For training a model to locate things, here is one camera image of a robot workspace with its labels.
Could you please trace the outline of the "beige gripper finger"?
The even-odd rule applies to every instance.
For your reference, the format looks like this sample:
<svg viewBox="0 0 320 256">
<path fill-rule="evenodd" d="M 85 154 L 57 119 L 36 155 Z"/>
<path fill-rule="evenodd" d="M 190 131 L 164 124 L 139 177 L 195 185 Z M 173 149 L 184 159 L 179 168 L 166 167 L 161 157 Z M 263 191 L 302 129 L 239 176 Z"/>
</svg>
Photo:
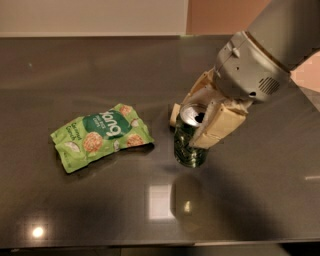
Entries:
<svg viewBox="0 0 320 256">
<path fill-rule="evenodd" d="M 194 83 L 186 97 L 182 101 L 183 105 L 189 103 L 199 103 L 209 105 L 211 102 L 222 100 L 222 94 L 214 82 L 214 71 L 205 71 Z"/>
<path fill-rule="evenodd" d="M 196 129 L 189 145 L 209 149 L 236 130 L 248 115 L 249 102 L 225 99 L 211 101 L 202 124 Z"/>
</svg>

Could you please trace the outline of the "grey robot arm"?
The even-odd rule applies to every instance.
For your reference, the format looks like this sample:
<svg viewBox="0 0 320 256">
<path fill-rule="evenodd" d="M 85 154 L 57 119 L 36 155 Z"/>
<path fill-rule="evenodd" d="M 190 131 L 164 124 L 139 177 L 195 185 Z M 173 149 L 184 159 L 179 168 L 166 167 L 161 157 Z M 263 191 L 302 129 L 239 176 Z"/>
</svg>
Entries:
<svg viewBox="0 0 320 256">
<path fill-rule="evenodd" d="M 206 109 L 189 145 L 208 149 L 236 130 L 248 108 L 268 100 L 320 47 L 320 0 L 271 0 L 235 33 L 183 100 Z"/>
</svg>

